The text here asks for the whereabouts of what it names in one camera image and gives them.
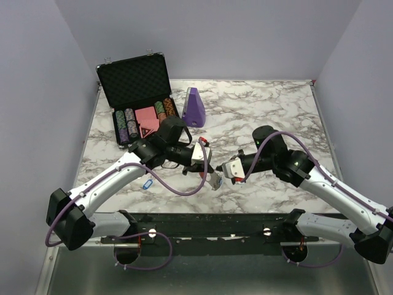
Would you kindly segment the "metal key organizer red handle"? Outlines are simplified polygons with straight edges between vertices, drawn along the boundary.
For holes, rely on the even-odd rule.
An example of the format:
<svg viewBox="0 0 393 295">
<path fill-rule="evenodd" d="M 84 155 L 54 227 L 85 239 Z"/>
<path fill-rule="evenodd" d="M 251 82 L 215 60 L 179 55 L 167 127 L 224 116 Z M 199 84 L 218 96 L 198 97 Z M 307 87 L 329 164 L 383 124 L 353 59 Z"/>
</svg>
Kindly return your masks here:
<svg viewBox="0 0 393 295">
<path fill-rule="evenodd" d="M 220 188 L 220 187 L 217 186 L 217 182 L 218 182 L 220 179 L 222 180 L 222 177 L 221 177 L 221 175 L 220 175 L 218 172 L 216 172 L 216 171 L 213 171 L 212 173 L 207 173 L 207 174 L 206 174 L 206 183 L 209 184 L 209 186 L 211 187 L 211 189 L 212 189 L 213 191 L 217 191 L 217 190 Z"/>
</svg>

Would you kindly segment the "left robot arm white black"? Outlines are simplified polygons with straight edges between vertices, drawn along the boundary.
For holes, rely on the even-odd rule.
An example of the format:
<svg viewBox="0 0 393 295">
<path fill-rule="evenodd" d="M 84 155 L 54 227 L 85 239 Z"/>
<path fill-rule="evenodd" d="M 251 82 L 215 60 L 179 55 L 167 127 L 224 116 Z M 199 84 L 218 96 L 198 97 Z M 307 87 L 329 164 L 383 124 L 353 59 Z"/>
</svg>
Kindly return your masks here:
<svg viewBox="0 0 393 295">
<path fill-rule="evenodd" d="M 181 142 L 182 133 L 190 133 L 185 122 L 170 116 L 156 132 L 134 141 L 121 158 L 89 182 L 67 192 L 61 188 L 52 192 L 46 217 L 49 231 L 45 245 L 57 246 L 50 241 L 52 234 L 70 251 L 78 249 L 91 238 L 109 236 L 124 243 L 131 242 L 136 228 L 128 213 L 98 213 L 97 210 L 127 184 L 147 173 L 176 195 L 186 197 L 200 191 L 202 184 L 190 192 L 177 191 L 153 171 L 169 161 L 182 165 L 184 173 L 202 172 L 205 176 L 213 173 L 209 142 L 202 137 L 194 145 Z"/>
</svg>

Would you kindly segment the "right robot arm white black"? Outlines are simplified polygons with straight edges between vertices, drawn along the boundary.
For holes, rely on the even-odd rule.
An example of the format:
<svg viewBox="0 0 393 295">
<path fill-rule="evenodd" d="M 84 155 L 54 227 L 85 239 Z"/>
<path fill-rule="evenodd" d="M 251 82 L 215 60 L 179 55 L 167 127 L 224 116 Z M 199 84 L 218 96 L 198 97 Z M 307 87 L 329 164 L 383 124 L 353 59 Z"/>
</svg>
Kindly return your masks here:
<svg viewBox="0 0 393 295">
<path fill-rule="evenodd" d="M 392 251 L 392 208 L 374 202 L 333 176 L 304 144 L 301 150 L 288 149 L 284 136 L 293 135 L 269 125 L 255 129 L 252 137 L 257 152 L 238 151 L 217 170 L 233 183 L 244 183 L 253 173 L 272 171 L 281 181 L 319 197 L 344 219 L 294 209 L 282 226 L 285 238 L 325 238 L 354 248 L 368 261 L 384 264 Z"/>
</svg>

